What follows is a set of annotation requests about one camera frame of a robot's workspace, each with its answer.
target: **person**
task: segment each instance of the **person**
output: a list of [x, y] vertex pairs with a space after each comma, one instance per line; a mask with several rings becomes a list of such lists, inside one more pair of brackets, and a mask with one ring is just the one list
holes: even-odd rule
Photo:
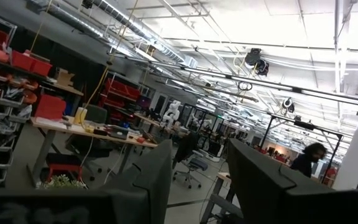
[[318, 162], [325, 157], [327, 149], [316, 142], [306, 146], [302, 155], [299, 155], [291, 165], [291, 169], [300, 171], [303, 175], [311, 177], [311, 163]]

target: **black shirt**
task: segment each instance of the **black shirt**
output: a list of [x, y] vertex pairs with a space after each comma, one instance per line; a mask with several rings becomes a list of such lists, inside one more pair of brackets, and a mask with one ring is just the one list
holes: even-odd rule
[[307, 155], [298, 156], [292, 163], [291, 169], [300, 171], [303, 175], [311, 177], [311, 160]]

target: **cable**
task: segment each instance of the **cable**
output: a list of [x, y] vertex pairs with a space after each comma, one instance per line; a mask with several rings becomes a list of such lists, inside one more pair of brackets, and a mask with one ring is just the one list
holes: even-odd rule
[[109, 177], [109, 175], [110, 175], [110, 173], [112, 172], [112, 170], [113, 170], [114, 168], [116, 168], [116, 166], [117, 166], [117, 164], [118, 164], [118, 162], [119, 162], [119, 159], [121, 158], [122, 152], [124, 151], [124, 148], [126, 148], [126, 147], [124, 147], [124, 146], [121, 147], [121, 152], [119, 153], [118, 159], [117, 159], [115, 165], [114, 165], [114, 166], [110, 169], [110, 171], [107, 173], [106, 178], [104, 178], [103, 185], [106, 184], [107, 178]]
[[[218, 173], [221, 171], [221, 169], [222, 169], [222, 167], [223, 167], [223, 164], [224, 164], [225, 162], [226, 162], [226, 161], [222, 162], [222, 165], [221, 165], [221, 167], [219, 168]], [[207, 201], [208, 195], [209, 195], [209, 193], [210, 193], [212, 187], [214, 186], [215, 182], [217, 181], [217, 179], [218, 179], [218, 177], [215, 177], [214, 182], [212, 182], [212, 184], [211, 184], [211, 186], [210, 186], [208, 192], [206, 193], [206, 196], [205, 196], [205, 198], [204, 198], [203, 204], [202, 204], [201, 209], [200, 209], [200, 214], [198, 215], [198, 221], [199, 221], [199, 223], [201, 223], [201, 212], [203, 212], [203, 208], [204, 208], [205, 201]]]
[[[85, 106], [84, 106], [84, 109], [83, 109], [83, 110], [81, 111], [81, 113], [80, 113], [80, 117], [82, 117], [82, 114], [84, 113], [84, 110], [88, 107], [88, 105], [89, 105], [89, 103], [91, 102], [92, 98], [94, 97], [95, 93], [98, 91], [100, 85], [102, 84], [102, 82], [103, 82], [104, 79], [106, 78], [106, 76], [107, 76], [107, 74], [108, 74], [109, 66], [112, 66], [112, 63], [113, 63], [114, 59], [116, 58], [117, 49], [118, 49], [119, 45], [121, 44], [121, 42], [122, 42], [122, 40], [123, 40], [123, 38], [124, 38], [124, 34], [125, 34], [126, 29], [127, 29], [127, 25], [128, 25], [128, 23], [129, 23], [130, 19], [132, 18], [132, 15], [134, 14], [134, 11], [135, 11], [135, 8], [136, 8], [136, 5], [137, 5], [138, 2], [139, 2], [139, 0], [136, 0], [136, 2], [135, 2], [135, 4], [134, 4], [134, 7], [132, 8], [131, 14], [129, 15], [129, 18], [128, 18], [127, 22], [125, 23], [125, 25], [122, 25], [122, 26], [120, 27], [118, 34], [121, 32], [122, 27], [124, 27], [124, 30], [123, 30], [123, 32], [122, 32], [122, 35], [121, 35], [119, 41], [118, 41], [117, 47], [114, 49], [114, 52], [111, 54], [111, 56], [110, 56], [110, 58], [109, 58], [109, 60], [108, 60], [108, 63], [107, 63], [107, 65], [106, 65], [106, 68], [104, 69], [104, 72], [103, 72], [103, 74], [102, 74], [102, 76], [101, 76], [101, 78], [100, 78], [100, 80], [99, 80], [99, 83], [98, 83], [98, 85], [96, 86], [96, 88], [94, 89], [94, 91], [93, 91], [92, 95], [90, 96], [90, 98], [88, 99], [88, 101], [86, 102], [86, 104], [85, 104]], [[81, 123], [81, 127], [82, 127], [83, 129], [85, 129], [84, 126], [83, 126], [83, 122], [80, 122], [80, 123]]]
[[[45, 11], [45, 15], [48, 14], [48, 11], [49, 11], [49, 8], [50, 6], [52, 5], [52, 1], [53, 0], [49, 0], [49, 4], [48, 4], [48, 7], [47, 7], [47, 10]], [[45, 22], [45, 15], [42, 17], [42, 21], [41, 21], [41, 24], [40, 24], [40, 27], [38, 28], [38, 31], [37, 33], [35, 34], [35, 37], [34, 37], [34, 41], [32, 42], [32, 45], [31, 45], [31, 48], [30, 48], [30, 52], [32, 52], [33, 48], [34, 48], [34, 45], [35, 45], [35, 41], [37, 40], [38, 38], [38, 35], [40, 34], [40, 31], [41, 31], [41, 28]]]
[[88, 152], [86, 153], [84, 159], [82, 160], [80, 167], [82, 167], [82, 165], [83, 165], [84, 162], [85, 162], [85, 159], [88, 157], [89, 153], [91, 152], [92, 144], [93, 144], [93, 136], [92, 136], [91, 144], [89, 145]]

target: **desk leg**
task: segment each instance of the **desk leg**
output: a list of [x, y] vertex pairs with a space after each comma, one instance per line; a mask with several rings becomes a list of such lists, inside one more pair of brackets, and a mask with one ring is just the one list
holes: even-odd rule
[[77, 111], [78, 104], [80, 103], [81, 97], [82, 97], [82, 96], [80, 96], [80, 95], [76, 95], [76, 96], [75, 96], [75, 99], [74, 99], [74, 103], [73, 103], [73, 106], [72, 106], [72, 109], [71, 109], [70, 116], [74, 116], [74, 115], [75, 115], [75, 112]]
[[153, 127], [154, 127], [154, 125], [150, 124], [149, 131], [147, 133], [151, 134], [153, 131]]
[[48, 130], [44, 142], [42, 143], [40, 153], [38, 154], [37, 160], [35, 161], [33, 168], [31, 169], [29, 165], [27, 165], [27, 168], [30, 172], [30, 176], [34, 185], [40, 181], [41, 170], [44, 167], [45, 160], [47, 159], [47, 155], [53, 143], [53, 139], [55, 138], [55, 134], [56, 131]]
[[[221, 188], [223, 186], [223, 180], [218, 178], [218, 180], [216, 181], [215, 187], [212, 191], [212, 194], [217, 194], [219, 195], [219, 192], [221, 191]], [[214, 203], [210, 200], [205, 208], [203, 217], [201, 218], [201, 222], [200, 224], [206, 224], [208, 222], [208, 219], [211, 217], [212, 214], [212, 209], [214, 208]]]
[[[236, 193], [234, 193], [234, 190], [233, 190], [233, 188], [232, 188], [231, 185], [230, 185], [229, 192], [228, 192], [227, 195], [226, 195], [226, 200], [227, 200], [228, 202], [232, 203], [235, 194], [236, 194]], [[226, 213], [225, 209], [222, 208], [220, 213], [221, 213], [221, 215], [224, 215], [224, 214]]]
[[131, 153], [132, 151], [132, 147], [134, 145], [132, 144], [125, 144], [123, 147], [125, 147], [125, 154], [124, 154], [124, 158], [122, 159], [122, 163], [121, 165], [119, 166], [119, 170], [118, 170], [118, 174], [122, 173], [125, 169], [125, 165], [127, 163], [127, 160], [129, 158], [129, 154]]

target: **desk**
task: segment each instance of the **desk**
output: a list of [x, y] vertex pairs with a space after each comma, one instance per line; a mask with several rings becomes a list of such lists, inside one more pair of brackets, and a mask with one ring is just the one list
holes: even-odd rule
[[229, 184], [231, 184], [231, 179], [228, 178], [227, 175], [229, 175], [229, 173], [227, 172], [220, 172], [217, 174], [216, 177], [218, 179], [216, 181], [212, 194], [209, 198], [208, 204], [205, 208], [200, 224], [207, 224], [208, 219], [215, 216], [214, 214], [212, 214], [212, 209], [214, 208], [215, 205], [221, 207], [221, 211], [219, 213], [220, 217], [222, 217], [226, 212], [229, 212], [232, 214], [236, 214], [240, 218], [243, 218], [241, 209], [231, 203], [235, 196], [234, 190], [231, 187], [226, 195], [226, 198], [222, 198], [221, 196], [219, 196], [219, 192], [221, 191], [223, 183], [227, 181]]
[[146, 121], [146, 122], [150, 123], [150, 128], [149, 128], [148, 133], [151, 133], [151, 131], [153, 130], [153, 126], [160, 127], [159, 122], [154, 121], [154, 120], [152, 120], [150, 118], [146, 118], [145, 116], [141, 115], [140, 113], [135, 113], [134, 115], [136, 117], [140, 118], [141, 121], [143, 121], [143, 122]]
[[[68, 117], [69, 122], [73, 123], [74, 118]], [[139, 143], [136, 141], [136, 138], [138, 136], [133, 134], [128, 134], [127, 139], [119, 139], [119, 138], [112, 138], [110, 136], [101, 136], [93, 133], [87, 133], [81, 126], [73, 124], [73, 126], [69, 129], [66, 128], [66, 126], [59, 122], [49, 121], [46, 119], [40, 119], [37, 120], [36, 118], [31, 118], [31, 123], [36, 128], [44, 128], [47, 129], [47, 134], [45, 136], [44, 142], [42, 143], [40, 153], [38, 154], [37, 160], [35, 161], [35, 164], [33, 168], [30, 167], [30, 165], [27, 165], [27, 169], [29, 170], [31, 174], [31, 178], [33, 181], [33, 184], [36, 184], [39, 181], [40, 173], [42, 168], [44, 167], [45, 160], [47, 158], [47, 155], [49, 153], [49, 149], [53, 143], [53, 139], [56, 135], [57, 131], [64, 132], [64, 133], [70, 133], [70, 134], [78, 134], [81, 136], [89, 136], [94, 137], [98, 139], [105, 139], [108, 141], [113, 142], [121, 142], [124, 143], [124, 146], [126, 148], [124, 158], [122, 159], [122, 163], [120, 165], [118, 173], [121, 173], [124, 168], [125, 164], [129, 158], [130, 152], [132, 151], [132, 146], [144, 146], [144, 147], [150, 147], [155, 148], [157, 145], [148, 141], [145, 141], [143, 143]]]

